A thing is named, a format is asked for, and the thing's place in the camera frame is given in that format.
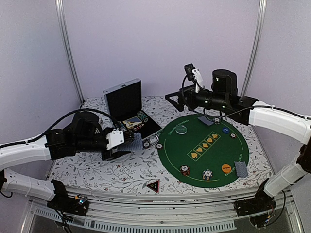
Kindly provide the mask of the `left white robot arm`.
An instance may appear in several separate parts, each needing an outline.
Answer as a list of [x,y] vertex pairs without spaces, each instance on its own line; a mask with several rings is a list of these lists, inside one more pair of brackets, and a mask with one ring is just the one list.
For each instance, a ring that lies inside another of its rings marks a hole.
[[117,146],[134,141],[132,131],[122,131],[109,114],[85,108],[71,111],[42,134],[0,146],[0,192],[18,192],[48,202],[62,211],[72,207],[63,183],[21,175],[10,167],[33,161],[53,161],[73,157],[78,152],[101,153],[103,160],[120,157]]

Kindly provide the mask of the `dealt blue checkered cards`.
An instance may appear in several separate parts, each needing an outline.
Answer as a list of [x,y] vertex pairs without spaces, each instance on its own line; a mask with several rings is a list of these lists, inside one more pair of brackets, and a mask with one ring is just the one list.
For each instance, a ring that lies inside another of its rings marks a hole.
[[235,161],[234,164],[237,176],[240,178],[246,178],[248,176],[248,171],[245,161]]

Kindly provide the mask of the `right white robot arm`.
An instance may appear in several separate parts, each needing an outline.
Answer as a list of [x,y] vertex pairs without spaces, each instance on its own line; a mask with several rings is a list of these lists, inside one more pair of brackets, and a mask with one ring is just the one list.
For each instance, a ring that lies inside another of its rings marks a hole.
[[252,199],[251,207],[261,212],[270,204],[270,199],[290,185],[295,184],[311,171],[311,118],[289,110],[266,104],[256,98],[238,96],[237,75],[225,69],[212,73],[211,90],[203,87],[198,69],[185,67],[184,80],[192,82],[178,92],[167,94],[165,99],[178,111],[185,107],[195,111],[197,107],[217,110],[220,116],[207,116],[214,122],[228,117],[243,125],[252,125],[287,135],[302,144],[299,155],[280,172],[265,180]]

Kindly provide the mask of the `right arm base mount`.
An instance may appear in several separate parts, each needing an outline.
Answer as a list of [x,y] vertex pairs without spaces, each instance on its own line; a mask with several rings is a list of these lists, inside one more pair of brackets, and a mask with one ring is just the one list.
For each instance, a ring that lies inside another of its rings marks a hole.
[[253,197],[249,199],[238,199],[233,207],[238,216],[249,216],[264,212],[262,215],[250,217],[250,223],[257,228],[266,227],[276,208],[274,198]]

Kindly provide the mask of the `orange big blind button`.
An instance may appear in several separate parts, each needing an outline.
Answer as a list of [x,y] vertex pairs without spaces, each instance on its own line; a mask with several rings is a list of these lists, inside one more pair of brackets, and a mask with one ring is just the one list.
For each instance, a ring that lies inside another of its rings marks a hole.
[[232,167],[229,164],[222,164],[221,170],[224,173],[230,173],[232,171]]

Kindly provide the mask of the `blue small blind button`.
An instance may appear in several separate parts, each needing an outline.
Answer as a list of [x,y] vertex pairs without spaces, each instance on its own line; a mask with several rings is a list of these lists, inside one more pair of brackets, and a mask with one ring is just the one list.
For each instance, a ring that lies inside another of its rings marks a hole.
[[222,128],[222,132],[225,134],[229,134],[230,133],[230,129],[227,127]]

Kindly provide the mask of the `clear acrylic dealer button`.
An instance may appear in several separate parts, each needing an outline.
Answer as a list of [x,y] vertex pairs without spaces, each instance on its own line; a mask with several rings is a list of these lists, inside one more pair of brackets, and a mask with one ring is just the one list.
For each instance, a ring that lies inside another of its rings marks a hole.
[[187,133],[187,127],[184,125],[179,125],[175,129],[177,134],[186,134]]

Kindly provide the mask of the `black red 100 chip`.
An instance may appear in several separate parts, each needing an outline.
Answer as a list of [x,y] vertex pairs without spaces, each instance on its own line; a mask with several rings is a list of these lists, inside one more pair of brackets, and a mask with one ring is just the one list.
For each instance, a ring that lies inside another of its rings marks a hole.
[[156,144],[156,148],[157,148],[157,149],[161,149],[162,147],[163,147],[163,146],[162,146],[161,143]]

